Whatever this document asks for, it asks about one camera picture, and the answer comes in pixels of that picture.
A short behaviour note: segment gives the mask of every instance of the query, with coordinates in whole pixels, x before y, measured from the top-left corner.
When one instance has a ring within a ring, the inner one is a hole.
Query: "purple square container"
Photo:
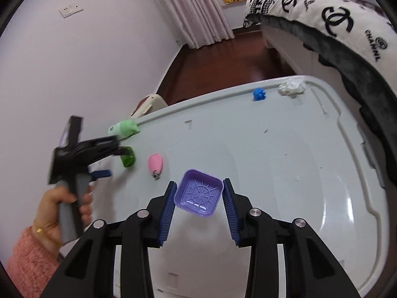
[[[191,169],[183,175],[174,203],[187,212],[210,217],[222,196],[223,187],[218,178]]]

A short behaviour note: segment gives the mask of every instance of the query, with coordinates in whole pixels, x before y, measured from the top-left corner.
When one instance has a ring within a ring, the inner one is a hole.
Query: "white table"
[[[140,134],[122,142],[134,149],[135,165],[125,169],[120,158],[110,157],[95,167],[114,175],[95,186],[94,218],[126,219],[191,168],[230,178],[236,193],[273,218],[307,220],[363,297],[388,253],[385,192],[349,110],[324,81],[304,77],[307,89],[296,98],[281,96],[277,87],[285,78],[276,78],[138,119]],[[253,101],[257,87],[266,89],[266,100]],[[147,170],[154,153],[164,158],[159,180]],[[207,219],[176,207],[168,241],[149,250],[155,295],[244,297],[249,255],[249,248],[235,247],[230,237],[222,200]],[[280,263],[280,297],[285,297],[283,259]]]

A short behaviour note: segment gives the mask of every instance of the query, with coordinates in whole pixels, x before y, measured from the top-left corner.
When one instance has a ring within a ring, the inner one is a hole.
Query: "wrist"
[[[60,246],[49,239],[42,229],[36,227],[34,223],[31,227],[31,234],[53,257],[58,257]]]

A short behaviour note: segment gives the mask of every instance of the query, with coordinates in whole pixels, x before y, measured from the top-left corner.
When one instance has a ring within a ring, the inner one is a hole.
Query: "gold bracelet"
[[[39,234],[43,235],[45,238],[50,240],[57,247],[60,248],[63,245],[62,242],[58,241],[57,239],[54,239],[52,236],[49,236],[47,234],[46,230],[37,224],[36,219],[34,219],[34,221],[33,221],[33,226],[36,229],[36,233],[39,233]]]

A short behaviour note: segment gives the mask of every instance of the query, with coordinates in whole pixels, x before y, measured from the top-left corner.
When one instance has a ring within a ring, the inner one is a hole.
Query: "blue trigger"
[[[93,181],[95,181],[99,178],[110,177],[112,175],[112,171],[110,171],[109,169],[96,170],[96,171],[91,172],[90,175],[93,178]]]

